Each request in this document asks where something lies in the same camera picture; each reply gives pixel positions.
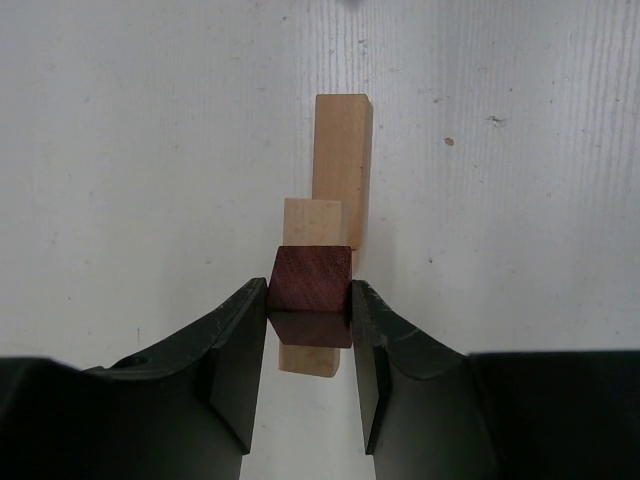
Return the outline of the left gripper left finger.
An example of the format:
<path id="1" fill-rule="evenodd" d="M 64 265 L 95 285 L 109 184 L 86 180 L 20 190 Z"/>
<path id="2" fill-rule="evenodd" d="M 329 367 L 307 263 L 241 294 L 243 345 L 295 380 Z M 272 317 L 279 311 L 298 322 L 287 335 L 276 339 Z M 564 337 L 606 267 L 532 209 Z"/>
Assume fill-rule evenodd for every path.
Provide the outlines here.
<path id="1" fill-rule="evenodd" d="M 264 279 L 111 367 L 1 361 L 5 479 L 236 479 L 250 451 Z"/>

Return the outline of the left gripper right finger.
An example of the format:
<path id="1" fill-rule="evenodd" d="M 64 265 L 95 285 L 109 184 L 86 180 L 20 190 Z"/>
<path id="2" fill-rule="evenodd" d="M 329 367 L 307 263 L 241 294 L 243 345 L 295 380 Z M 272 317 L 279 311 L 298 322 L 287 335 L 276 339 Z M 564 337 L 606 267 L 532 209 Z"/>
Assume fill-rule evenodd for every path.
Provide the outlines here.
<path id="1" fill-rule="evenodd" d="M 352 284 L 365 451 L 380 479 L 635 479 L 635 351 L 464 355 Z"/>

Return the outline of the large light wood block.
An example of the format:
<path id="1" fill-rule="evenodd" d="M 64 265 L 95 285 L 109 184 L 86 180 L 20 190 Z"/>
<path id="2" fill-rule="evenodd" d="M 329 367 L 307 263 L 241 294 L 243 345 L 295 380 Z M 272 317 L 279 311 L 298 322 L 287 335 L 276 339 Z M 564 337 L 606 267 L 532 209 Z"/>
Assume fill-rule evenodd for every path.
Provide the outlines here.
<path id="1" fill-rule="evenodd" d="M 312 197 L 340 201 L 348 214 L 347 244 L 358 270 L 368 222 L 373 106 L 367 95 L 315 98 Z"/>

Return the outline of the reddish brown small block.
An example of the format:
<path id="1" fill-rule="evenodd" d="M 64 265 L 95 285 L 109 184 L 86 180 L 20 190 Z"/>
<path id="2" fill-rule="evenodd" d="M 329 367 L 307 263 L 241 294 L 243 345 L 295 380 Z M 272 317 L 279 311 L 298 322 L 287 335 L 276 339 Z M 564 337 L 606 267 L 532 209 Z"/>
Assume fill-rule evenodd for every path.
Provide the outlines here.
<path id="1" fill-rule="evenodd" d="M 351 299 L 349 246 L 278 248 L 266 309 L 282 344 L 349 349 Z"/>

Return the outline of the thin wood block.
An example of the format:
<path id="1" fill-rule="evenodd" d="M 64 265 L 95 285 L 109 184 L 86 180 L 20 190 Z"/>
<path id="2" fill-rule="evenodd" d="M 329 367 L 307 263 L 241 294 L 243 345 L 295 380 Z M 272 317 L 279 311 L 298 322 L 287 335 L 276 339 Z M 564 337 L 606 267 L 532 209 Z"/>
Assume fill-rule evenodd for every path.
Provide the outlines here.
<path id="1" fill-rule="evenodd" d="M 285 246 L 346 245 L 348 206 L 336 200 L 286 198 Z M 284 372 L 332 378 L 340 366 L 340 350 L 279 344 L 279 369 Z"/>

